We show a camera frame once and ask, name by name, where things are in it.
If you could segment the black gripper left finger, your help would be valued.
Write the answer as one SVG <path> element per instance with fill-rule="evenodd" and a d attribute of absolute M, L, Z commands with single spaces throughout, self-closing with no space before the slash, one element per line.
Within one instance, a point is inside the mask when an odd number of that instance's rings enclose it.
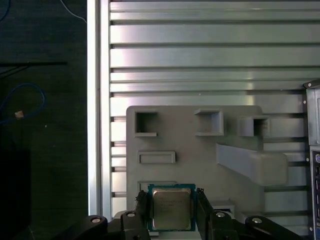
<path fill-rule="evenodd" d="M 133 210 L 122 211 L 113 220 L 89 215 L 53 237 L 54 240 L 149 240 L 149 197 L 140 191 Z"/>

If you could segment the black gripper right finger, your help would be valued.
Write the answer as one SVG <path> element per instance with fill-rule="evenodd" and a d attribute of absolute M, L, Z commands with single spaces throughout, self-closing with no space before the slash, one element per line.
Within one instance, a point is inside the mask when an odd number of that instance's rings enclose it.
<path fill-rule="evenodd" d="M 275 223 L 253 215 L 244 223 L 232 218 L 227 212 L 214 210 L 204 189 L 196 190 L 195 220 L 203 240 L 302 240 L 303 237 Z"/>

